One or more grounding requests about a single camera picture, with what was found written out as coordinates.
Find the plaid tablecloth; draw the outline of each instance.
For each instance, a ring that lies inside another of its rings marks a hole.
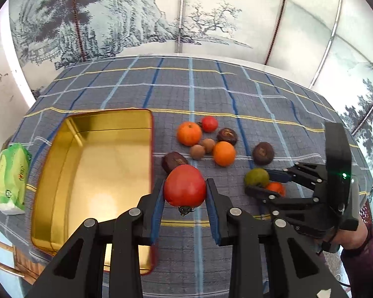
[[[5,216],[0,212],[0,230],[21,250],[42,264],[50,256],[34,247],[30,225],[35,191],[46,154],[61,122],[68,115],[86,110],[148,108],[155,123],[155,177],[164,177],[161,157],[178,151],[188,159],[188,148],[175,138],[183,121],[217,117],[220,127],[237,132],[237,158],[228,168],[219,168],[211,158],[190,160],[205,178],[214,178],[218,191],[233,204],[265,218],[265,208],[243,192],[243,176],[254,163],[253,147],[266,141],[275,158],[269,168],[283,168],[295,161],[323,163],[325,121],[341,122],[330,104],[317,93],[291,81],[255,69],[221,61],[140,56],[97,60],[65,69],[45,90],[14,134],[12,142],[23,143],[32,154],[25,214]],[[206,135],[215,138],[215,134]],[[373,183],[358,146],[347,131],[363,200]],[[308,197],[311,191],[287,185],[290,197]],[[211,238],[204,204],[195,213],[181,217],[165,206],[158,242],[159,262],[154,272],[142,278],[146,297],[183,295],[228,296],[230,247],[219,248]],[[107,294],[107,278],[104,295]]]

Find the hand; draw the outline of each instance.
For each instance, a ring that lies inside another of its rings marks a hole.
[[[339,230],[332,243],[338,243],[346,250],[359,248],[366,240],[368,229],[365,222],[359,216],[359,224],[356,231]]]

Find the orange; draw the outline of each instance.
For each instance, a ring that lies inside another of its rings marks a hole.
[[[271,191],[276,191],[278,194],[280,194],[283,197],[286,195],[286,189],[282,183],[270,182],[265,188]]]
[[[229,142],[220,141],[214,146],[213,156],[217,165],[226,167],[235,161],[236,150]]]
[[[177,140],[184,146],[196,145],[202,137],[202,129],[195,122],[184,122],[177,130]]]

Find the black cable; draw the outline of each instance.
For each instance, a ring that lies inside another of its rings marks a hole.
[[[346,283],[342,283],[341,281],[338,281],[340,283],[340,285],[344,286],[344,287],[349,287],[351,288],[351,285],[347,285]]]
[[[327,243],[331,243],[331,242],[334,240],[335,236],[337,235],[337,232],[338,232],[338,227],[336,227],[336,231],[334,232],[334,234],[332,235],[332,237],[330,238],[330,240],[327,241]],[[320,256],[322,252],[323,252],[323,249],[321,249],[321,250],[317,253],[317,255]]]

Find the red tomato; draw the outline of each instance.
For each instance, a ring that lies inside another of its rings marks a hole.
[[[206,182],[200,171],[188,164],[173,169],[164,184],[164,198],[175,207],[200,206],[206,199]]]
[[[202,129],[204,132],[213,132],[218,128],[218,121],[214,116],[205,116],[202,119]]]
[[[286,195],[286,189],[285,189],[285,186],[283,186],[282,183],[270,182],[267,185],[267,187],[265,187],[265,188],[268,189],[268,190],[271,190],[271,191],[276,191],[281,196],[285,196]]]

